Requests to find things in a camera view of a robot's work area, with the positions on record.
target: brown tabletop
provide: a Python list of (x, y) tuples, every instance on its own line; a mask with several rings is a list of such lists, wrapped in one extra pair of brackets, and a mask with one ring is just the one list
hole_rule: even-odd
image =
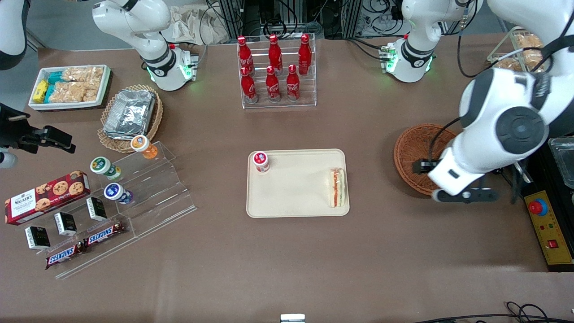
[[(501, 34), (464, 38), (463, 65), (478, 71)], [(383, 44), (388, 40), (379, 40)], [(345, 41), (319, 44), (318, 105), (304, 111), (244, 111), (234, 45), (209, 47), (199, 76), (160, 91), (156, 136), (198, 210), (66, 280), (44, 271), (24, 234), (0, 226), (2, 322), (399, 323), (503, 313), (503, 301), (532, 302), (572, 319), (573, 274), (545, 272), (522, 202), (508, 186), (497, 203), (440, 204), (410, 189), (393, 165), (406, 128), (445, 124), (469, 79), (445, 37), (423, 80), (404, 84)], [(152, 85), (136, 51), (40, 50), (40, 66), (106, 64), (111, 93)], [(1, 170), (0, 196), (12, 197), (72, 170), (88, 171), (104, 148), (101, 110), (35, 113), (30, 122), (73, 135), (74, 155), (16, 152)], [(344, 217), (253, 219), (245, 212), (246, 159), (254, 150), (339, 148), (347, 159), (351, 210)]]

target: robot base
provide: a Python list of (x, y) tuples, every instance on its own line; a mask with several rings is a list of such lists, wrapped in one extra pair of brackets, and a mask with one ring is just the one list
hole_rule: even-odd
[(402, 54), (401, 47), (404, 42), (404, 39), (399, 39), (394, 43), (389, 43), (386, 49), (379, 50), (379, 57), (388, 60), (382, 61), (381, 67), (383, 73), (389, 73), (399, 81), (413, 83), (422, 79), (422, 76), (430, 69), (432, 57), (426, 62), (420, 60), (421, 65), (413, 67)]
[(176, 63), (165, 76), (153, 75), (153, 73), (148, 69), (149, 75), (152, 77), (152, 81), (164, 91), (175, 91), (180, 89), (187, 82), (194, 80), (197, 74), (197, 61), (192, 60), (188, 51), (183, 51), (177, 47), (173, 49), (173, 51), (176, 55)]

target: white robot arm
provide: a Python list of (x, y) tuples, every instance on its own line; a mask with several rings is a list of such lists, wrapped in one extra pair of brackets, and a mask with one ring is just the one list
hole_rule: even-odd
[(0, 71), (16, 66), (26, 52), (28, 0), (0, 0)]
[(407, 39), (389, 43), (385, 50), (389, 62), (385, 71), (406, 83), (420, 80), (431, 63), (431, 56), (442, 36), (440, 21), (457, 21), (474, 16), (483, 0), (404, 0), (402, 15), (410, 24)]
[(552, 69), (521, 73), (492, 68), (464, 90), (463, 132), (443, 151), (429, 177), (449, 195), (535, 152), (548, 136), (574, 131), (574, 0), (550, 3), (488, 0), (499, 17), (538, 35)]
[(171, 23), (169, 8), (162, 0), (106, 0), (94, 5), (92, 16), (102, 32), (138, 51), (162, 90), (177, 90), (192, 79), (189, 52), (171, 49), (160, 34)]

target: brown wicker basket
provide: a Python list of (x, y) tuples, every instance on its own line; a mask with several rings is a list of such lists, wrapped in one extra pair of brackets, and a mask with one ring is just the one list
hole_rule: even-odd
[[(425, 195), (432, 195), (439, 187), (427, 174), (414, 174), (413, 162), (427, 159), (432, 138), (443, 126), (421, 124), (405, 130), (397, 139), (394, 147), (394, 162), (398, 173), (412, 188)], [(433, 159), (439, 158), (444, 147), (455, 137), (455, 133), (446, 129), (435, 141)]]
[[(156, 135), (157, 129), (160, 127), (161, 117), (164, 113), (164, 106), (161, 103), (160, 96), (157, 94), (157, 92), (153, 88), (151, 88), (147, 85), (140, 85), (140, 84), (139, 85), (132, 85), (132, 86), (128, 86), (124, 90), (134, 90), (134, 91), (146, 90), (146, 91), (150, 91), (156, 95), (156, 104), (153, 106), (153, 115), (152, 115), (152, 119), (149, 122), (150, 126), (149, 126), (148, 134), (147, 134), (147, 137), (150, 140), (150, 142), (153, 142), (152, 138)], [(112, 105), (114, 105), (116, 95), (117, 94), (115, 94), (114, 97), (108, 102), (106, 108), (104, 109), (104, 112), (102, 113), (102, 117), (100, 119), (102, 121), (102, 125), (104, 125), (106, 123), (107, 117), (110, 114), (110, 109), (111, 109)], [(129, 140), (111, 139), (108, 136), (106, 136), (103, 128), (98, 130), (98, 137), (100, 138), (100, 142), (102, 143), (102, 145), (104, 145), (107, 148), (110, 148), (112, 150), (115, 150), (115, 151), (121, 152), (121, 153), (134, 152), (134, 150), (130, 146)]]

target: red bottle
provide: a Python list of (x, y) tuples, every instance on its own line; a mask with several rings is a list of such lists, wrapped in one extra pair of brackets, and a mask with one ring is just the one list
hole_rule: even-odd
[(309, 46), (309, 34), (301, 36), (301, 46), (299, 47), (299, 74), (307, 75), (311, 67), (311, 47)]
[(281, 101), (281, 93), (279, 93), (279, 80), (275, 75), (275, 69), (273, 66), (267, 66), (267, 79), (265, 80), (265, 84), (267, 85), (267, 95), (269, 96), (269, 101)]
[(277, 35), (269, 36), (269, 64), (275, 69), (275, 75), (283, 74), (283, 54), (277, 45)]
[(255, 82), (251, 76), (249, 76), (249, 70), (247, 67), (241, 68), (241, 89), (245, 94), (245, 103), (254, 104), (257, 102), (259, 97), (257, 92), (255, 92)]
[(239, 44), (239, 62), (241, 67), (247, 67), (250, 75), (255, 74), (255, 67), (253, 66), (253, 56), (251, 55), (251, 50), (247, 47), (247, 42), (245, 37), (237, 37), (237, 43)]
[(291, 102), (299, 100), (299, 76), (295, 64), (289, 65), (289, 75), (287, 75), (287, 99)]

